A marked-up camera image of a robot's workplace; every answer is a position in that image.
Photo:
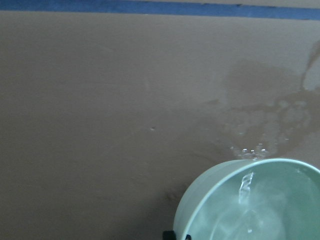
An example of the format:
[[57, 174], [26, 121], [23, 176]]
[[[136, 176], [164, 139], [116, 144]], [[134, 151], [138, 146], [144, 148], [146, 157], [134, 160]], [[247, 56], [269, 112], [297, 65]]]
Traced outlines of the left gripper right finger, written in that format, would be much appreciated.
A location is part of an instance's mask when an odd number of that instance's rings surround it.
[[191, 235], [187, 234], [186, 237], [185, 237], [185, 240], [192, 240]]

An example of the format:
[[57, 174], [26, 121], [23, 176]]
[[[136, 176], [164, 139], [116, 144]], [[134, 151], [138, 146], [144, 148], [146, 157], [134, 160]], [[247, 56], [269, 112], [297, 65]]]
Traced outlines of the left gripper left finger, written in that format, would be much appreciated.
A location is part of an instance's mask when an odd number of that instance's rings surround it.
[[162, 240], [176, 240], [176, 233], [174, 230], [165, 230], [162, 232]]

